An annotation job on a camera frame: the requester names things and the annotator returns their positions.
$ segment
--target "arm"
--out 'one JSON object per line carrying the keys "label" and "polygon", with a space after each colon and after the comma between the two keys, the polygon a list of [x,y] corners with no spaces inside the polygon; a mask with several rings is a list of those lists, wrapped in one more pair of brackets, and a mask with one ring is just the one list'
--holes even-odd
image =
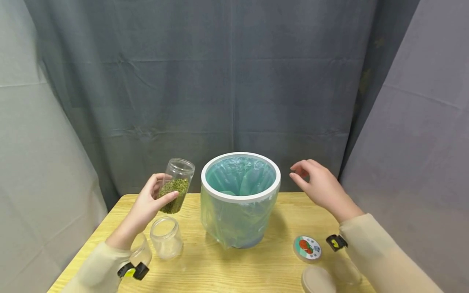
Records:
{"label": "arm", "polygon": [[93,250],[62,292],[117,292],[121,282],[117,271],[129,262],[130,247],[135,237],[145,230],[159,209],[178,196],[175,191],[155,199],[165,176],[168,175],[153,174],[150,177],[128,215],[106,241]]}
{"label": "arm", "polygon": [[340,233],[350,259],[377,292],[442,292],[372,215],[342,222]]}
{"label": "arm", "polygon": [[303,160],[291,170],[290,177],[308,197],[341,223],[350,259],[377,292],[442,292],[373,216],[363,213],[327,168],[314,160]]}

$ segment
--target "left hand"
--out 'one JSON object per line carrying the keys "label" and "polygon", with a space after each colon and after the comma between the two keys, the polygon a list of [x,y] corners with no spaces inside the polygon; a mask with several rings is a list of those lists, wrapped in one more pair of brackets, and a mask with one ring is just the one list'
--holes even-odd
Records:
{"label": "left hand", "polygon": [[106,243],[109,246],[124,250],[130,249],[134,238],[145,230],[158,211],[177,198],[179,192],[174,191],[155,199],[163,179],[171,179],[171,176],[158,173],[153,174],[148,179],[127,216],[111,236],[107,238]]}

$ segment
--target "yellow clip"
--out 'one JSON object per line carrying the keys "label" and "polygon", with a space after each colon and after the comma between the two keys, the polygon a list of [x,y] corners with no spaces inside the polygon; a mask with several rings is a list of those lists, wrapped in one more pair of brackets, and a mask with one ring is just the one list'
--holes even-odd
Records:
{"label": "yellow clip", "polygon": [[132,277],[134,276],[134,273],[135,273],[135,268],[131,268],[125,273],[124,277]]}

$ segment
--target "hand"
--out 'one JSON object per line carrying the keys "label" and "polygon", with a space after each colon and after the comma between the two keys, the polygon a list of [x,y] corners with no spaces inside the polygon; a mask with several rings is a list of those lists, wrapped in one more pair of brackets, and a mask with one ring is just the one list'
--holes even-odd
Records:
{"label": "hand", "polygon": [[153,174],[150,179],[148,179],[129,213],[119,227],[107,238],[106,244],[118,249],[130,249],[135,237],[145,230],[148,223],[155,218],[158,211],[167,203],[177,198],[179,192],[174,191],[159,199],[155,199],[163,179],[171,179],[171,176],[159,173]]}
{"label": "hand", "polygon": [[363,211],[348,196],[334,175],[314,160],[303,160],[290,168],[291,179],[318,206],[328,210],[339,223],[363,215]]}

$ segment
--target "beige lid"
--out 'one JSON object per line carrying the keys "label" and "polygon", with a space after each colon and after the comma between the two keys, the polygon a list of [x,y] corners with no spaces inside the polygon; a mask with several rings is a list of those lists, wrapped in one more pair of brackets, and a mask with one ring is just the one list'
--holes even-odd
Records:
{"label": "beige lid", "polygon": [[332,276],[323,268],[310,265],[304,269],[301,285],[306,293],[336,293]]}

